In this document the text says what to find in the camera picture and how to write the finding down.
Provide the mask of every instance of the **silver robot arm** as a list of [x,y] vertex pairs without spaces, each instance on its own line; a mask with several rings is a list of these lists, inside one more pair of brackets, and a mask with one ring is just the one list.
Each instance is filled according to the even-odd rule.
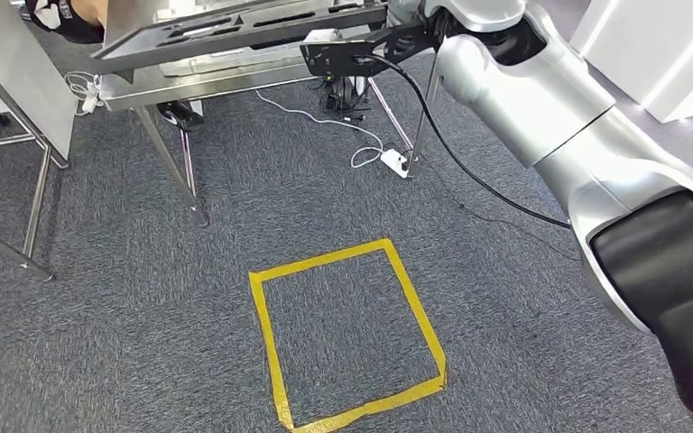
[[693,169],[614,107],[539,6],[420,7],[459,26],[438,49],[442,86],[542,176],[589,283],[625,324],[660,339],[693,416]]

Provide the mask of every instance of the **metal tray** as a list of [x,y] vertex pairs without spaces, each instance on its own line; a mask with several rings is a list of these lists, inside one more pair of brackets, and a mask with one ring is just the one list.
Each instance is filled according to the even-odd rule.
[[369,25],[386,21],[386,3],[338,5],[269,21],[245,22],[241,15],[274,2],[232,6],[134,30],[92,55],[97,74],[115,73],[133,80],[134,69],[189,59],[203,54],[302,41],[317,29]]

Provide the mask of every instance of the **floor marking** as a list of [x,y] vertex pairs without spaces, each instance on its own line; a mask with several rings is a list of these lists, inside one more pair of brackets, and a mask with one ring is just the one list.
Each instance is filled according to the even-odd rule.
[[[263,283],[265,281],[280,278],[292,273],[306,271],[316,266],[338,262],[379,250],[383,250],[386,253],[389,263],[392,265],[394,275],[397,277],[397,280],[402,286],[402,291],[405,294],[405,298],[408,300],[408,304],[411,306],[413,316],[418,322],[420,331],[426,340],[429,351],[431,352],[431,356],[434,358],[434,363],[437,365],[439,375],[389,397],[369,401],[362,406],[358,406],[337,415],[319,419],[304,426],[296,427],[293,425],[291,407],[288,404],[288,397],[285,393],[285,384],[282,381],[280,359],[278,358],[277,351],[275,350],[272,324],[270,323],[270,316],[267,312],[267,305],[264,300]],[[400,256],[397,254],[397,250],[394,249],[394,245],[389,239],[379,239],[367,244],[353,246],[344,250],[336,251],[334,253],[319,255],[317,257],[312,257],[300,262],[284,264],[283,266],[278,266],[261,272],[249,272],[248,281],[251,285],[251,294],[254,297],[256,312],[259,315],[259,322],[262,328],[262,338],[264,340],[264,346],[267,352],[267,363],[270,367],[270,379],[273,387],[273,401],[275,408],[277,409],[277,416],[283,426],[285,426],[285,428],[287,428],[289,431],[293,433],[327,433],[339,428],[343,428],[347,424],[354,422],[365,415],[371,415],[384,410],[394,409],[398,406],[402,406],[403,404],[410,403],[411,401],[422,399],[433,394],[434,392],[442,390],[442,388],[445,386],[445,353],[442,351],[442,347],[439,345],[437,335],[434,333],[434,329],[432,329],[431,323],[429,323],[429,319],[426,317],[426,312],[423,310],[423,306],[420,304],[418,295],[413,289],[411,279],[408,277],[405,267],[402,266],[402,262],[400,262]]]

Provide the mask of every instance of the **white cable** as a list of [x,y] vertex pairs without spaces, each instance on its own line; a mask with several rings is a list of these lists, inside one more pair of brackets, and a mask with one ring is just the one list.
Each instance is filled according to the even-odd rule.
[[[99,76],[84,72],[82,70],[73,70],[65,74],[65,84],[68,85],[70,91],[77,100],[85,106],[87,102],[93,106],[102,106],[102,101],[98,100],[99,94]],[[76,115],[87,115],[91,111],[84,109],[80,113],[76,111]]]
[[[272,101],[271,99],[267,99],[266,97],[263,97],[262,94],[259,93],[258,90],[256,90],[256,95],[259,96],[259,98],[262,99],[264,102],[266,102],[268,104],[272,104],[273,106],[280,108],[282,111],[284,111],[286,113],[296,113],[296,114],[300,114],[300,115],[305,115],[308,118],[310,118],[312,120],[312,122],[315,122],[317,124],[340,124],[342,126],[346,126],[347,128],[355,129],[355,130],[357,130],[363,134],[367,134],[367,135],[370,135],[371,137],[373,137],[374,140],[376,140],[378,142],[378,145],[380,147],[367,146],[367,147],[363,147],[361,149],[357,149],[357,152],[352,154],[352,159],[349,161],[349,164],[352,166],[353,169],[359,169],[360,167],[362,167],[366,164],[369,164],[373,161],[376,161],[377,159],[381,158],[381,155],[383,154],[383,142],[381,141],[381,139],[378,138],[378,135],[373,134],[366,129],[363,129],[359,126],[354,126],[353,124],[345,124],[344,122],[339,122],[337,120],[319,120],[319,119],[315,118],[314,115],[311,115],[311,114],[307,113],[306,111],[290,110],[290,109],[288,109],[284,106],[281,106],[280,104]],[[359,164],[355,165],[355,157],[358,154],[365,152],[365,151],[376,151],[378,153],[373,158],[371,158],[367,161],[360,162]]]

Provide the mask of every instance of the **table leg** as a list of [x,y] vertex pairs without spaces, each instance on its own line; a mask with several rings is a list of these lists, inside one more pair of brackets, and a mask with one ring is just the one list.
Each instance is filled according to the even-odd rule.
[[413,142],[411,142],[411,139],[408,137],[408,134],[405,133],[405,130],[402,129],[400,122],[397,120],[397,117],[394,116],[394,112],[389,107],[389,104],[386,103],[386,99],[383,97],[383,93],[381,93],[381,90],[379,90],[378,86],[376,86],[373,78],[368,78],[368,83],[370,84],[370,88],[375,93],[375,97],[376,99],[378,99],[378,103],[381,104],[381,107],[383,108],[384,112],[389,117],[389,120],[392,122],[394,129],[396,129],[397,133],[400,135],[402,143],[405,144],[405,150],[409,151],[413,148]]
[[192,195],[197,197],[195,192],[195,174],[192,170],[192,153],[189,151],[189,133],[180,128],[181,151],[184,153],[184,172],[187,177],[187,186],[192,191]]
[[[434,63],[431,65],[431,73],[429,74],[429,84],[426,87],[426,102],[429,105],[429,110],[434,107],[434,100],[437,98],[437,89],[439,88],[439,76],[437,75],[437,55],[434,56]],[[421,144],[423,142],[423,134],[426,131],[426,116],[421,111],[419,127],[416,131],[415,145],[413,146],[411,157],[408,158],[408,177],[415,176],[418,170],[418,159],[420,157]]]
[[38,173],[38,181],[36,182],[35,193],[33,194],[33,205],[31,207],[31,217],[28,220],[28,230],[25,234],[25,244],[23,246],[23,254],[26,257],[33,257],[33,249],[35,246],[35,235],[38,230],[38,223],[41,219],[41,208],[43,203],[43,192],[46,190],[46,176],[49,174],[49,164],[51,162],[51,148],[47,147],[43,150],[43,158],[41,168]]
[[28,271],[31,271],[38,275],[40,278],[42,278],[44,281],[49,281],[53,278],[53,275],[46,269],[42,268],[39,266],[38,263],[34,262],[31,260],[28,256],[20,253],[16,249],[14,249],[11,245],[7,244],[3,240],[0,239],[0,253],[8,257],[14,262],[17,262],[20,264],[21,267],[24,269],[27,269]]
[[163,140],[161,133],[158,132],[158,128],[155,126],[152,116],[147,111],[147,107],[138,106],[134,108],[134,111],[137,113],[137,115],[139,115],[139,119],[142,121],[145,132],[147,132],[147,134],[150,136],[152,144],[155,145],[155,150],[161,156],[161,159],[166,164],[166,169],[168,169],[171,177],[176,182],[177,189],[180,191],[182,199],[187,205],[187,208],[190,212],[192,212],[192,215],[195,217],[195,220],[198,222],[199,226],[208,226],[208,217],[206,216],[206,213],[203,211],[202,206],[198,202],[198,198],[195,197],[195,194],[192,192],[192,189],[188,183],[182,178],[179,168],[171,157],[169,149],[166,147],[166,143]]

